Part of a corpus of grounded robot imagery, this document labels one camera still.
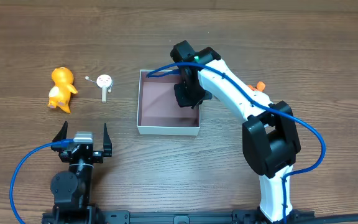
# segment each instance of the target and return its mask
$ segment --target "blue cable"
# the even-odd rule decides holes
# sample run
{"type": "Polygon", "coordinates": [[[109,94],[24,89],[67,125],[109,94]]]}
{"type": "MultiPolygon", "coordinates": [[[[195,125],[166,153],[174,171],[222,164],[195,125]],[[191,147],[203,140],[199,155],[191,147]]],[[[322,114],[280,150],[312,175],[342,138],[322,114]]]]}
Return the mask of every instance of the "blue cable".
{"type": "Polygon", "coordinates": [[[172,71],[165,72],[164,74],[161,74],[161,75],[150,75],[150,73],[149,73],[149,74],[147,74],[147,78],[160,78],[160,77],[164,77],[166,75],[180,75],[180,70],[174,69],[172,71]]]}
{"type": "Polygon", "coordinates": [[[12,212],[15,215],[15,217],[17,218],[17,221],[19,221],[20,224],[25,224],[24,221],[21,219],[21,217],[19,216],[16,207],[15,207],[15,203],[13,201],[13,186],[15,185],[15,181],[16,181],[16,176],[17,173],[19,172],[20,168],[22,167],[23,163],[25,162],[26,159],[28,159],[32,154],[38,152],[39,150],[45,148],[45,147],[49,147],[49,146],[57,146],[60,145],[62,147],[67,147],[69,145],[69,143],[73,142],[72,139],[65,139],[62,141],[57,141],[57,142],[51,142],[48,144],[44,144],[43,146],[37,147],[35,148],[33,151],[29,152],[27,155],[25,155],[25,157],[20,161],[20,163],[17,165],[15,172],[13,173],[12,176],[12,180],[11,180],[11,186],[9,188],[9,200],[11,202],[11,208],[12,208],[12,212]]]}
{"type": "Polygon", "coordinates": [[[281,111],[278,111],[278,110],[275,110],[275,109],[272,109],[272,108],[269,108],[267,106],[264,106],[264,105],[261,105],[260,103],[254,101],[234,80],[232,80],[230,77],[228,77],[225,73],[223,72],[220,72],[219,70],[216,70],[215,68],[211,68],[207,65],[202,65],[202,64],[197,64],[197,63],[190,63],[190,62],[178,62],[178,63],[172,63],[172,64],[169,64],[169,65],[166,65],[166,66],[163,66],[161,68],[158,68],[152,72],[150,72],[149,74],[147,74],[146,77],[149,77],[151,76],[152,74],[155,74],[161,70],[165,70],[167,68],[170,68],[170,67],[174,67],[174,66],[177,66],[177,67],[183,67],[183,66],[191,66],[191,67],[198,67],[198,68],[204,68],[204,69],[207,69],[209,71],[212,71],[220,76],[222,76],[222,78],[225,78],[227,81],[229,81],[234,87],[237,88],[237,90],[240,91],[240,93],[242,93],[244,95],[244,97],[250,101],[250,103],[254,106],[257,106],[258,108],[260,109],[263,109],[265,111],[268,111],[268,112],[271,112],[273,114],[277,114],[279,116],[283,116],[284,118],[287,118],[287,119],[290,119],[294,122],[297,122],[298,124],[304,126],[305,128],[309,129],[309,131],[311,131],[318,139],[318,141],[320,142],[321,144],[321,154],[318,158],[318,160],[316,161],[316,163],[314,163],[311,167],[308,167],[308,168],[305,168],[305,169],[301,169],[301,170],[296,170],[296,171],[293,171],[293,172],[290,172],[290,173],[287,173],[285,174],[283,177],[282,177],[282,186],[283,186],[283,222],[284,223],[287,223],[287,216],[286,216],[286,208],[287,208],[287,191],[286,191],[286,188],[285,188],[285,183],[287,182],[287,177],[289,176],[292,176],[292,175],[296,175],[296,174],[302,174],[302,173],[305,173],[305,172],[309,172],[309,171],[312,171],[314,170],[315,168],[317,168],[323,161],[324,159],[324,156],[325,156],[325,153],[326,153],[326,144],[324,142],[324,139],[322,137],[322,135],[317,131],[315,130],[314,127],[312,127],[311,125],[309,125],[308,123],[302,121],[301,119],[299,118],[296,118],[294,116],[291,116],[289,114],[286,114],[286,113],[283,113],[281,111]]]}

